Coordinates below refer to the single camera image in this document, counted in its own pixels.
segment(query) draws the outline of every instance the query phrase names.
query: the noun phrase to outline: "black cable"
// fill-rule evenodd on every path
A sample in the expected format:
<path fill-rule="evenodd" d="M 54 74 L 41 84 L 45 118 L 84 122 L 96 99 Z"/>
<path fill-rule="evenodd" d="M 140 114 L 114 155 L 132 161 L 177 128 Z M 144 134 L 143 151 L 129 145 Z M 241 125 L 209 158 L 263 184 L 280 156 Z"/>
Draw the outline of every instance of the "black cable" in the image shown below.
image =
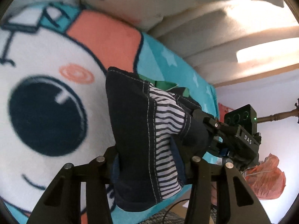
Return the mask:
<path fill-rule="evenodd" d="M 179 203 L 181 203 L 181 202 L 183 202 L 183 201 L 187 201 L 187 200 L 190 200 L 190 199 L 183 199 L 183 200 L 180 200 L 180 201 L 178 201 L 177 203 L 173 204 L 173 205 L 167 210 L 167 212 L 165 212 L 165 214 L 164 214 L 164 216 L 163 216 L 163 219 L 162 219 L 162 224 L 164 224 L 164 221 L 165 221 L 165 218 L 166 218 L 168 212 L 170 212 L 170 210 L 171 210 L 173 207 L 175 207 L 177 204 L 179 204 Z"/>

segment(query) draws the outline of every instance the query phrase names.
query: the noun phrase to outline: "white wall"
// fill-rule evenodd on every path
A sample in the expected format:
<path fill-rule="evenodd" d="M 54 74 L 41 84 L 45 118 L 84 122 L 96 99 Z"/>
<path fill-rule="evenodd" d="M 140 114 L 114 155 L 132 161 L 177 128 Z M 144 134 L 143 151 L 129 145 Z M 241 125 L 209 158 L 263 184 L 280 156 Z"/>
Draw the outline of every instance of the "white wall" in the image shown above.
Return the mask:
<path fill-rule="evenodd" d="M 218 102 L 239 108 L 251 104 L 258 117 L 290 111 L 299 98 L 299 69 L 256 81 L 216 89 Z M 279 157 L 285 172 L 286 187 L 276 200 L 261 201 L 272 223 L 278 223 L 299 193 L 299 124 L 292 117 L 278 122 L 258 124 L 262 133 L 260 160 L 272 153 Z"/>

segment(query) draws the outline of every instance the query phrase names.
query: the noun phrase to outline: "blanket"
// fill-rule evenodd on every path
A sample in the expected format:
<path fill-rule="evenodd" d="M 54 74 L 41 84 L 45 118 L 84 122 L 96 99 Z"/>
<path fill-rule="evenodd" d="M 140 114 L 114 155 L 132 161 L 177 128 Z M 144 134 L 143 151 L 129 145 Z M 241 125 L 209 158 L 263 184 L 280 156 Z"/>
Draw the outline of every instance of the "blanket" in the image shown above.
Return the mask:
<path fill-rule="evenodd" d="M 36 3 L 7 16 L 0 29 L 0 197 L 20 224 L 67 162 L 85 164 L 115 144 L 105 90 L 107 69 L 187 87 L 214 116 L 214 88 L 147 34 L 82 6 Z M 107 196 L 114 223 L 138 223 L 181 196 L 140 213 Z M 82 223 L 87 223 L 82 185 Z"/>

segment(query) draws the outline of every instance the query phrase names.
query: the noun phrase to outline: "striped fabric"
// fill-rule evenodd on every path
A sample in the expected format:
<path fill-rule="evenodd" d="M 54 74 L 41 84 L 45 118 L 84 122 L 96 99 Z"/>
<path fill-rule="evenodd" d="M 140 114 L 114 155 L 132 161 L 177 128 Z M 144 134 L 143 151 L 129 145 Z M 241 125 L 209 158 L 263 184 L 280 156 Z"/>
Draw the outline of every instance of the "striped fabric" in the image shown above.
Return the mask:
<path fill-rule="evenodd" d="M 172 95 L 149 86 L 149 96 L 156 102 L 155 113 L 155 166 L 162 199 L 170 198 L 181 190 L 171 150 L 170 135 L 179 134 L 185 122 L 184 110 Z"/>
<path fill-rule="evenodd" d="M 107 200 L 108 200 L 110 211 L 113 211 L 116 207 L 113 185 L 106 185 L 106 192 L 107 192 Z"/>

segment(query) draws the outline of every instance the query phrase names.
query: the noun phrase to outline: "pink plastic bag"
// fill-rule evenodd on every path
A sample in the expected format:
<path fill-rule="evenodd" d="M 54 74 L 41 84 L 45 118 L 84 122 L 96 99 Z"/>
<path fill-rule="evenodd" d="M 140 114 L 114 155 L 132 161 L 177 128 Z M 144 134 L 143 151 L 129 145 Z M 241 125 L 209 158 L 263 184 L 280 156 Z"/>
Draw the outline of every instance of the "pink plastic bag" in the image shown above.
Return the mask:
<path fill-rule="evenodd" d="M 279 158 L 269 154 L 259 166 L 248 169 L 245 179 L 260 200 L 277 199 L 286 186 L 286 176 L 277 166 Z"/>

